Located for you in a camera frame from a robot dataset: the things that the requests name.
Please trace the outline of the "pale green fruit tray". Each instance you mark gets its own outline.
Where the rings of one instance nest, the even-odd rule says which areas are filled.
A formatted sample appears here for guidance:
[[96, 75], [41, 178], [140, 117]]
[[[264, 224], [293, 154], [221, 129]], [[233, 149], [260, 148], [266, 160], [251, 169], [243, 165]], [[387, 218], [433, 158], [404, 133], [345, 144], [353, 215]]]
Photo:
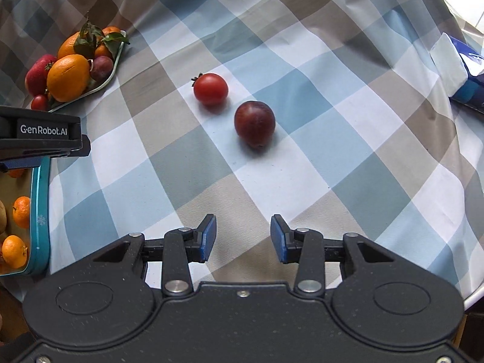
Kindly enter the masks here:
[[103, 52], [94, 52], [94, 59], [66, 54], [59, 58], [47, 76], [49, 112], [55, 112], [70, 103], [104, 89], [114, 78], [126, 42], [112, 39]]

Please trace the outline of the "tray cherry tomato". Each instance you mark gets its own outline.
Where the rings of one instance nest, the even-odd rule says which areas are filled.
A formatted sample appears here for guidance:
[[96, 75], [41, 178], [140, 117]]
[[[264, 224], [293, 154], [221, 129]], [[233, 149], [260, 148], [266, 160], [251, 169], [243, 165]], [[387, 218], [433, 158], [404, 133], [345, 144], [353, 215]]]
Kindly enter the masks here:
[[35, 111], [47, 112], [49, 110], [49, 100], [46, 95], [40, 94], [33, 98], [30, 108]]

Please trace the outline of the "small brown kiwi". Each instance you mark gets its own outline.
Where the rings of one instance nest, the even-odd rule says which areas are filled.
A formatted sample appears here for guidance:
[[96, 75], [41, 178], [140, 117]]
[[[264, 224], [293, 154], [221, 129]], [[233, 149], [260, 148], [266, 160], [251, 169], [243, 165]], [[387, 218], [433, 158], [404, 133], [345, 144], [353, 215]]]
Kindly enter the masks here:
[[7, 211], [2, 201], [0, 201], [0, 234], [3, 234], [7, 228]]

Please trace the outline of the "rear orange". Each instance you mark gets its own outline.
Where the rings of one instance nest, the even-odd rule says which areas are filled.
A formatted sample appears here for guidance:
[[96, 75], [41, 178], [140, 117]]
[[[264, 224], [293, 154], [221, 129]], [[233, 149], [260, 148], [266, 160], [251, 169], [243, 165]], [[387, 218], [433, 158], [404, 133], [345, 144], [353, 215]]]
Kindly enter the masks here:
[[63, 44], [59, 47], [59, 50], [57, 51], [57, 59], [76, 53], [75, 42], [79, 35], [80, 32], [77, 31], [63, 42]]

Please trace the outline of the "red apple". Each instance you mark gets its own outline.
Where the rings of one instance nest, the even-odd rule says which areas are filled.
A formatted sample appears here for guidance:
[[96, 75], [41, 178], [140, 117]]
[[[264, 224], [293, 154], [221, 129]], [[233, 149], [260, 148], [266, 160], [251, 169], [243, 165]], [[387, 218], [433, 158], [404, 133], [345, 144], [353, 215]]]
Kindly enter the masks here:
[[45, 54], [38, 58], [25, 76], [25, 87], [28, 93], [36, 97], [45, 93], [47, 89], [47, 75], [57, 58], [52, 54]]

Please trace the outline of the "checkered tablecloth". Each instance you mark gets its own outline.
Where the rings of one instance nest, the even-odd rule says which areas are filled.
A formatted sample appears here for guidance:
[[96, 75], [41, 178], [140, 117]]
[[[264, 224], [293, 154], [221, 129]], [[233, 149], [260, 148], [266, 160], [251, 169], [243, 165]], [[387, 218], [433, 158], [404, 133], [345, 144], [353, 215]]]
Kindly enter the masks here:
[[1, 102], [83, 51], [102, 89], [67, 103], [88, 156], [51, 161], [54, 273], [130, 233], [218, 219], [195, 280], [291, 280], [276, 213], [361, 234], [451, 282], [483, 284], [483, 117], [454, 106], [431, 60], [444, 0], [1, 0]]

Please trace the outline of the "tin upper mandarin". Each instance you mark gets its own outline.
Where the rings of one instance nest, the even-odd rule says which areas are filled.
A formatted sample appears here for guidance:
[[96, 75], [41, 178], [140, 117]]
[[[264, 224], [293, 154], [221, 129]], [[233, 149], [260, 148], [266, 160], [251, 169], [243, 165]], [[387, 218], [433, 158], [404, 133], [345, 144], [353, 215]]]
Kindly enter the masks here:
[[12, 205], [12, 216], [16, 225], [22, 229], [30, 228], [30, 198], [18, 197]]

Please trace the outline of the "red cherry tomato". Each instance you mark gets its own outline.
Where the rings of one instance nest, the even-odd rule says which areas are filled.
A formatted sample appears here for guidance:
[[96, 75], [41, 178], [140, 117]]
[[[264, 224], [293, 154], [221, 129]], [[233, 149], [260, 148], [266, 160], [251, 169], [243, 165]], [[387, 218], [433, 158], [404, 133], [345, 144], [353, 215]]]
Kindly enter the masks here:
[[204, 106], [218, 106], [226, 100], [229, 88], [220, 75], [200, 73], [191, 80], [194, 95]]

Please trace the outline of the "tray dark plum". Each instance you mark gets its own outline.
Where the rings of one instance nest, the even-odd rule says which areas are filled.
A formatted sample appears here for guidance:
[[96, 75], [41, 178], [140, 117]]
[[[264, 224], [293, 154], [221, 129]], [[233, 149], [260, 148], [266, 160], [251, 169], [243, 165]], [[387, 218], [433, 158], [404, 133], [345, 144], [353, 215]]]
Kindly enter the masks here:
[[103, 82], [113, 71], [113, 60], [107, 56], [99, 56], [93, 60], [90, 76], [95, 82]]

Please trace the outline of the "blue tissue pack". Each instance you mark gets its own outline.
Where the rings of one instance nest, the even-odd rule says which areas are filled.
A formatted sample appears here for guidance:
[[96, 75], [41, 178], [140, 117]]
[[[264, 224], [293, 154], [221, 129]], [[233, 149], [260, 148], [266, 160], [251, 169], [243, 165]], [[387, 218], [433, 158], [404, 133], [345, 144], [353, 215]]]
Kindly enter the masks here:
[[430, 55], [448, 98], [483, 114], [483, 56], [447, 33]]

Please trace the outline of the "teal gold metal tin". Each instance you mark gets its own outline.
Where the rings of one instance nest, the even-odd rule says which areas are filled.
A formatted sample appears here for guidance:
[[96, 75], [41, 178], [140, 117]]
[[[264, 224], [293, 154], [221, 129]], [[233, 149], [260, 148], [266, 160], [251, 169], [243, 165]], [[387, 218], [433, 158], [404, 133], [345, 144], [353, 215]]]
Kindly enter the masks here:
[[[50, 160], [43, 159], [40, 166], [26, 169], [22, 176], [13, 178], [1, 173], [1, 202], [5, 208], [5, 229], [1, 233], [1, 243], [9, 236], [16, 235], [27, 247], [26, 263], [22, 268], [13, 269], [1, 260], [1, 277], [41, 274], [49, 263], [50, 240], [48, 227], [48, 185]], [[30, 228], [18, 226], [12, 217], [16, 199], [27, 196], [31, 200]]]

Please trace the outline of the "tin mandarin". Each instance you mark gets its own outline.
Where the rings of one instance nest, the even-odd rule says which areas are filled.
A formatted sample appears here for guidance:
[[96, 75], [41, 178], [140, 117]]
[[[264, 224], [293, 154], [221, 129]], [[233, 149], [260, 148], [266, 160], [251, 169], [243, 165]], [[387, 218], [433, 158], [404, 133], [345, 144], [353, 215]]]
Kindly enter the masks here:
[[22, 268], [28, 259], [25, 242], [16, 235], [9, 235], [2, 243], [2, 258], [12, 269]]
[[30, 198], [18, 197], [12, 205], [12, 216], [16, 225], [22, 229], [30, 228]]
[[20, 178], [24, 173], [25, 169], [14, 169], [7, 172], [8, 175], [14, 179]]

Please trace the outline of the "large front orange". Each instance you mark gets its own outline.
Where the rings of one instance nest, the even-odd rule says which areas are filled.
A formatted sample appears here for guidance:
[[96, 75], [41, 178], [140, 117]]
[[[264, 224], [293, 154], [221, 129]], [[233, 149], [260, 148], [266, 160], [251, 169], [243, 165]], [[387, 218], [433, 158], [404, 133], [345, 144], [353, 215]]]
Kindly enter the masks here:
[[80, 97], [90, 82], [90, 63], [79, 54], [57, 60], [47, 74], [47, 91], [59, 103]]

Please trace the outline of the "leafy mandarin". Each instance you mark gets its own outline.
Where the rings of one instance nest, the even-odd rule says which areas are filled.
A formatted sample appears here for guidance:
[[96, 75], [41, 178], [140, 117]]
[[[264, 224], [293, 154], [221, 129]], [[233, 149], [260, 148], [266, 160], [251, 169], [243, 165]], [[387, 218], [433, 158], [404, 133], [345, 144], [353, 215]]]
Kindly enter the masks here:
[[115, 25], [110, 25], [103, 29], [95, 26], [94, 29], [96, 31], [96, 49], [94, 51], [94, 57], [109, 57], [112, 60], [112, 49], [116, 47], [117, 42], [109, 40], [106, 41], [105, 38], [110, 34], [120, 34], [121, 29], [116, 27]]

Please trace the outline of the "dark red plum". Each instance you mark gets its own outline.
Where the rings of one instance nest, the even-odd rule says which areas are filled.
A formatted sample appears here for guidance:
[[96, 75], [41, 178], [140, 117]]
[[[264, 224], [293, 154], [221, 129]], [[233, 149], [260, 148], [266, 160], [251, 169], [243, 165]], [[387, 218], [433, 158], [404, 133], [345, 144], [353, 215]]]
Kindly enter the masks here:
[[269, 144], [276, 128], [275, 115], [266, 103], [247, 101], [242, 103], [234, 116], [235, 131], [252, 148]]

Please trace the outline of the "tin lower mandarin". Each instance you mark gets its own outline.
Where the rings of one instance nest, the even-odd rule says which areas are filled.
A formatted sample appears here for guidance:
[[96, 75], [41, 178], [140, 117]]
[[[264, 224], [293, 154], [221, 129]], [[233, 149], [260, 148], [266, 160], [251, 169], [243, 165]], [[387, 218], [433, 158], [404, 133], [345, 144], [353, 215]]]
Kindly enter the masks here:
[[12, 269], [22, 268], [28, 259], [25, 242], [16, 235], [9, 235], [2, 243], [2, 258]]

